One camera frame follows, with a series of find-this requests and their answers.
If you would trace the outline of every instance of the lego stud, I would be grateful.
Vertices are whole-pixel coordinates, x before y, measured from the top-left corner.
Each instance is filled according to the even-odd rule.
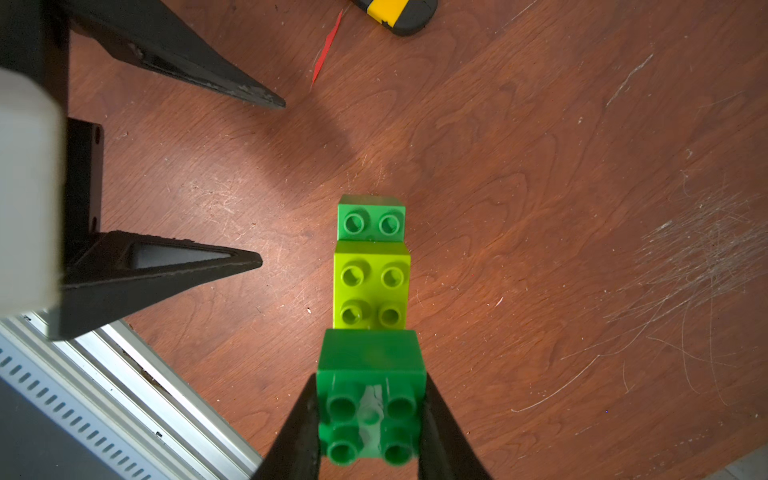
[[[413,387],[408,383],[390,382],[387,379],[386,415],[395,420],[405,420],[416,413]]]
[[[366,279],[367,265],[360,262],[349,262],[341,270],[341,280],[344,285],[358,286]]]
[[[400,231],[400,220],[392,214],[382,215],[379,220],[379,230],[390,237]]]
[[[341,320],[349,326],[362,322],[370,314],[371,307],[362,300],[349,300],[341,306]]]
[[[328,413],[334,422],[348,422],[355,418],[364,388],[355,382],[336,382],[328,394]]]
[[[382,283],[387,288],[395,289],[406,281],[406,272],[400,265],[388,265],[382,272]]]
[[[385,328],[396,328],[401,318],[400,308],[394,303],[387,303],[379,309],[379,321]]]
[[[384,460],[393,467],[405,465],[413,457],[413,440],[405,429],[383,428],[381,446]]]
[[[352,212],[344,217],[344,230],[350,235],[357,235],[366,229],[366,219],[359,212]]]
[[[347,466],[357,460],[362,450],[362,439],[357,427],[345,426],[333,430],[331,442],[328,445],[328,458],[331,462]]]

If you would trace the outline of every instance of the scratch on floor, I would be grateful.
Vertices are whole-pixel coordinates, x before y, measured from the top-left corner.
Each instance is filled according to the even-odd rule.
[[[235,239],[235,241],[237,242],[239,239],[243,238],[243,235],[245,235],[246,233],[250,232],[250,231],[251,231],[251,230],[253,230],[255,227],[256,227],[256,224],[255,224],[255,223],[252,223],[252,224],[251,224],[251,226],[250,226],[250,228],[248,228],[247,230],[245,230],[244,232],[242,232],[242,233],[241,233],[241,234],[240,234],[240,235],[239,235],[239,236],[238,236],[238,237]]]
[[[741,95],[742,93],[744,93],[744,90],[738,91],[738,92],[736,92],[735,94],[733,94],[733,95],[731,95],[731,96],[729,96],[729,97],[725,97],[723,100],[714,101],[714,102],[712,102],[711,104],[701,105],[701,106],[699,107],[699,110],[701,110],[702,108],[711,107],[712,105],[721,104],[721,103],[723,103],[724,101],[729,101],[731,98],[733,98],[733,97],[736,97],[737,95]]]
[[[188,187],[194,197],[195,205],[199,207],[200,211],[207,214],[205,220],[220,224],[217,218],[227,214],[233,215],[235,213],[232,210],[233,204],[238,204],[242,201],[242,198],[238,196],[238,191],[242,187],[244,180],[223,182],[214,178],[214,182],[218,190],[203,188],[196,180],[192,180]]]
[[[627,362],[624,362],[621,364],[621,379],[624,380],[624,388],[627,389],[627,393],[631,392],[634,388],[634,385],[632,385],[632,389],[627,386]]]
[[[285,239],[280,239],[280,248],[277,250],[277,260],[275,261],[276,265],[280,265],[280,255],[283,254],[283,241]]]
[[[381,167],[379,168],[379,179],[376,181],[375,188],[379,188],[379,184],[382,183],[382,176],[384,175],[384,163],[381,164]]]
[[[509,25],[509,24],[511,24],[512,22],[514,22],[515,20],[517,20],[517,19],[518,19],[518,17],[519,17],[520,15],[523,15],[524,13],[526,13],[526,12],[528,11],[528,9],[529,9],[530,7],[532,7],[532,6],[536,5],[536,3],[538,3],[538,0],[534,0],[533,2],[531,2],[531,4],[530,4],[529,6],[527,6],[527,7],[523,8],[523,9],[520,11],[520,13],[518,13],[517,15],[515,15],[514,17],[512,17],[512,20],[510,20],[509,22],[505,23],[505,24],[504,24],[504,25],[503,25],[501,28],[497,28],[497,29],[496,29],[496,31],[494,31],[494,32],[493,32],[493,35],[496,35],[496,34],[498,33],[498,31],[499,31],[499,30],[504,30],[505,28],[507,28],[507,25]]]
[[[624,87],[627,86],[627,83],[629,82],[629,79],[632,78],[632,75],[638,73],[640,70],[643,69],[643,67],[654,57],[654,54],[648,55],[648,58],[645,59],[645,61],[641,64],[639,64],[637,67],[634,68],[633,71],[629,72],[629,75],[627,75],[627,78],[624,79],[624,83],[619,85],[618,90],[616,90],[616,93],[614,93],[614,96],[611,97],[611,99],[608,101],[608,103],[605,104],[605,107],[608,108],[608,105],[611,104],[612,101],[616,100],[616,97],[619,96],[622,90],[624,90]]]
[[[587,430],[589,430],[589,429],[591,429],[592,427],[594,427],[594,425],[590,425],[590,426],[588,426],[586,429],[581,429],[581,430],[579,430],[578,432],[576,432],[576,433],[574,434],[574,436],[577,436],[577,435],[580,435],[580,434],[582,434],[582,433],[586,432]]]
[[[755,197],[745,198],[741,194],[726,195],[720,191],[701,194],[692,207],[677,218],[667,221],[643,237],[643,245],[637,251],[637,268],[642,273],[630,284],[617,290],[621,293],[630,289],[643,289],[643,293],[626,308],[607,316],[608,323],[639,319],[642,323],[626,331],[601,340],[576,353],[563,356],[561,360],[586,352],[599,345],[609,343],[627,334],[632,337],[615,351],[597,354],[579,373],[563,386],[533,405],[522,409],[511,409],[518,413],[532,409],[562,392],[580,378],[600,358],[622,353],[632,346],[649,329],[645,338],[671,345],[680,350],[684,359],[691,358],[710,364],[715,392],[723,404],[714,366],[719,365],[713,354],[713,302],[726,293],[738,292],[751,280],[768,273],[761,262],[768,250],[768,222],[755,222],[746,215]],[[684,338],[681,347],[653,334],[671,320],[683,319],[688,310],[708,306],[708,356],[705,359],[685,350]],[[624,388],[632,388],[626,381],[625,365],[622,366]]]

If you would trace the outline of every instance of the green lego brick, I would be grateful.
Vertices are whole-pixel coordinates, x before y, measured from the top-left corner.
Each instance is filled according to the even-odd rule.
[[[339,239],[402,242],[406,208],[394,197],[342,195],[339,202]]]
[[[341,240],[333,254],[333,328],[405,329],[411,255],[404,243]]]
[[[412,330],[327,330],[317,366],[322,454],[337,465],[418,456],[426,379]]]

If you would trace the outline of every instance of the dark green lego brick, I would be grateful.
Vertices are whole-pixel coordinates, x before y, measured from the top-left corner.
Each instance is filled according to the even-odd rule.
[[[323,455],[393,466],[418,456],[426,379],[412,330],[326,330],[317,366]]]
[[[394,197],[342,195],[338,240],[402,242],[406,207]]]

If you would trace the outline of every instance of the metal frame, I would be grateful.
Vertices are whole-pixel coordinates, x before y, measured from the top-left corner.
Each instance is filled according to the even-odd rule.
[[[52,343],[44,317],[0,319],[0,378],[118,474],[245,480],[257,470],[248,442],[125,322]]]

